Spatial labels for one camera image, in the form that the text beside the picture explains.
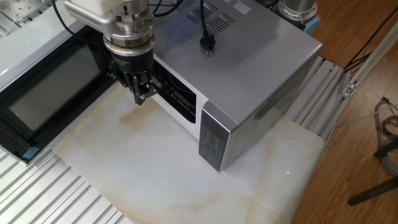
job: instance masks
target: white table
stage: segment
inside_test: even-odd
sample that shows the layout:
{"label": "white table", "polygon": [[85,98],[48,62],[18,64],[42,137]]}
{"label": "white table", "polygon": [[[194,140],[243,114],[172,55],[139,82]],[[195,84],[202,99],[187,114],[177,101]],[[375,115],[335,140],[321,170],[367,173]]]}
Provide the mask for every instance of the white table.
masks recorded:
{"label": "white table", "polygon": [[51,148],[133,223],[290,223],[325,142],[288,118],[218,174],[154,100],[116,83]]}

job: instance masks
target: silver microwave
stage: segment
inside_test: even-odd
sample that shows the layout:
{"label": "silver microwave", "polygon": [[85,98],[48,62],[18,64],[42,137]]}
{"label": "silver microwave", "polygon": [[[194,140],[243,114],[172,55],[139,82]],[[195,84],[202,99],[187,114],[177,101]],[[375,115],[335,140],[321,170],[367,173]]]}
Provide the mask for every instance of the silver microwave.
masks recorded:
{"label": "silver microwave", "polygon": [[[154,76],[162,85],[152,97],[199,140],[198,156],[221,172],[289,106],[323,46],[256,1],[208,0],[205,6],[207,27],[217,42],[212,57],[198,46],[199,1],[184,1],[173,14],[155,20]],[[104,89],[114,82],[105,67],[100,69],[107,79]],[[50,133],[54,137],[58,131]]]}

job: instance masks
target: oven door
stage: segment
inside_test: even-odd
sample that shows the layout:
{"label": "oven door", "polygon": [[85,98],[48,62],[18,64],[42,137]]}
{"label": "oven door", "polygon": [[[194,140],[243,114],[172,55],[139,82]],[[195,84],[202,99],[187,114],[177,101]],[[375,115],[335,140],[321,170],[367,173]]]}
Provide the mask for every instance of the oven door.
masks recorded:
{"label": "oven door", "polygon": [[89,27],[40,60],[0,93],[0,144],[28,163],[115,80],[102,35]]}

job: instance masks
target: cable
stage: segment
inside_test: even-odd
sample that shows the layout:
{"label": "cable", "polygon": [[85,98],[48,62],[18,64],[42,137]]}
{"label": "cable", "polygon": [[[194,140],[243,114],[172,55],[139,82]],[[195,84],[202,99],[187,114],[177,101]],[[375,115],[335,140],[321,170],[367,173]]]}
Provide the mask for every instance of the cable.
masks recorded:
{"label": "cable", "polygon": [[150,6],[164,6],[164,7],[174,7],[175,4],[169,4],[169,5],[165,5],[165,4],[149,4]]}
{"label": "cable", "polygon": [[169,15],[170,13],[174,12],[174,11],[181,5],[182,1],[183,1],[183,0],[178,0],[178,2],[175,3],[175,5],[173,6],[173,8],[171,8],[169,11],[163,12],[163,13],[160,13],[160,14],[154,14],[154,16],[155,16],[155,17],[162,17],[162,16],[167,16],[167,15]]}
{"label": "cable", "polygon": [[398,11],[398,6],[393,10],[392,13],[390,13],[387,18],[380,24],[380,26],[377,28],[377,30],[373,33],[371,38],[362,46],[362,48],[358,51],[358,53],[348,62],[348,64],[345,66],[344,70],[346,70],[351,63],[355,60],[356,57],[365,49],[365,47],[373,40],[373,38],[376,36],[376,34],[381,30],[381,28],[384,26],[384,24]]}
{"label": "cable", "polygon": [[364,57],[361,57],[360,59],[356,60],[355,62],[352,63],[352,66],[350,66],[349,68],[347,68],[346,70],[344,70],[345,72],[350,71],[351,69],[357,67],[358,65],[360,65],[361,63],[365,62],[368,57],[370,56],[370,54],[367,54]]}
{"label": "cable", "polygon": [[389,110],[389,109],[391,109],[391,108],[395,108],[395,107],[397,107],[397,106],[398,106],[398,105],[392,105],[392,106],[389,106],[389,107],[384,108],[384,109],[382,109],[382,110],[379,110],[379,111],[377,111],[377,112],[375,112],[375,113],[373,113],[373,114],[369,114],[369,115],[367,115],[367,116],[365,116],[365,117],[362,117],[362,118],[358,118],[358,119],[355,119],[355,120],[352,120],[352,121],[345,122],[345,123],[343,123],[343,124],[341,124],[341,125],[339,125],[339,126],[336,126],[335,129],[336,129],[336,128],[342,128],[342,127],[347,126],[347,125],[349,125],[349,124],[357,123],[358,121],[362,121],[362,120],[364,120],[364,119],[371,118],[371,117],[374,116],[374,115],[377,115],[377,114],[379,114],[379,113],[385,112],[386,110]]}
{"label": "cable", "polygon": [[[30,1],[30,0],[27,0],[27,1],[26,1],[26,3],[25,3],[25,5],[24,5],[24,7],[22,8],[22,11],[21,11],[21,12],[23,12],[23,11],[25,10],[25,8],[26,8],[27,4],[29,3],[29,1]],[[19,17],[21,16],[21,14],[22,14],[22,13],[19,13],[19,14],[18,14],[17,18],[16,18],[16,19],[14,20],[14,22],[11,24],[10,28],[9,28],[9,29],[7,30],[7,32],[6,32],[6,35],[4,35],[4,36],[7,36],[7,35],[10,33],[12,27],[15,25],[15,23],[17,22],[17,20],[18,20]]]}
{"label": "cable", "polygon": [[201,28],[203,29],[203,36],[207,36],[209,33],[207,32],[206,22],[205,22],[205,1],[200,0],[200,20],[201,20]]}
{"label": "cable", "polygon": [[60,12],[58,11],[57,5],[55,4],[55,0],[51,0],[51,3],[52,3],[52,7],[54,8],[55,14],[56,14],[57,17],[58,17],[58,20],[61,22],[63,28],[64,28],[66,31],[68,31],[68,33],[70,33],[74,38],[76,38],[76,39],[78,39],[78,40],[81,40],[81,41],[83,41],[83,42],[87,42],[87,43],[90,43],[90,44],[100,44],[100,43],[97,43],[97,42],[92,42],[92,41],[83,39],[83,38],[77,36],[74,32],[72,32],[72,30],[70,30],[69,27],[68,27],[68,26],[65,24],[65,22],[63,21],[61,15],[60,15]]}
{"label": "cable", "polygon": [[206,51],[206,54],[210,53],[210,55],[213,56],[213,53],[211,51],[214,49],[214,46],[216,45],[216,40],[214,35],[209,34],[207,32],[206,22],[205,22],[204,0],[200,0],[200,20],[201,20],[201,28],[203,29],[203,37],[199,41],[200,47]]}
{"label": "cable", "polygon": [[163,0],[159,0],[159,2],[157,3],[156,8],[155,8],[154,11],[152,12],[153,14],[155,14],[156,11],[159,9],[160,5],[162,4],[162,1],[163,1]]}
{"label": "cable", "polygon": [[[396,108],[396,106],[395,105],[392,105],[392,103],[390,103],[390,102],[388,102],[388,100],[387,99],[382,99],[381,101],[380,101],[380,103],[378,103],[377,105],[376,105],[376,108],[375,108],[375,111],[377,112],[377,111],[380,111],[380,106],[381,105],[383,105],[383,104],[388,104],[388,105],[390,105],[390,108],[395,108],[397,111],[398,111],[398,109]],[[396,115],[394,115],[394,116],[390,116],[390,117],[388,117],[387,119],[385,119],[383,122],[382,122],[382,124],[380,123],[380,117],[379,117],[379,113],[378,114],[376,114],[375,115],[375,117],[376,117],[376,125],[377,125],[377,136],[378,136],[378,139],[379,139],[379,145],[380,145],[380,149],[382,149],[386,144],[388,144],[389,142],[391,142],[393,139],[396,139],[396,135],[393,135],[391,132],[386,132],[387,131],[387,129],[386,129],[386,123],[388,122],[388,121],[391,121],[391,120],[397,120],[398,119],[398,116],[396,116]],[[391,136],[391,138],[389,138],[389,139],[387,139],[387,141],[386,142],[383,142],[383,138],[382,138],[382,134],[387,134],[387,135],[389,135],[389,136]],[[390,159],[390,157],[388,156],[388,155],[386,155],[386,156],[383,156],[382,158],[381,158],[381,161],[382,161],[382,163],[384,164],[384,166],[386,167],[386,169],[392,174],[392,175],[395,175],[395,176],[398,176],[398,166],[396,166],[392,161],[391,161],[391,159]]]}

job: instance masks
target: oven window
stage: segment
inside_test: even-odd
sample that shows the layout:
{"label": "oven window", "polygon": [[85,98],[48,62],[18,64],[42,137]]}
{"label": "oven window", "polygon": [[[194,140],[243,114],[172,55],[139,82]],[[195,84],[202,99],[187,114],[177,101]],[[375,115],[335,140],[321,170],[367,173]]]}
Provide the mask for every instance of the oven window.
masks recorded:
{"label": "oven window", "polygon": [[35,131],[99,74],[90,48],[84,45],[45,75],[9,109]]}

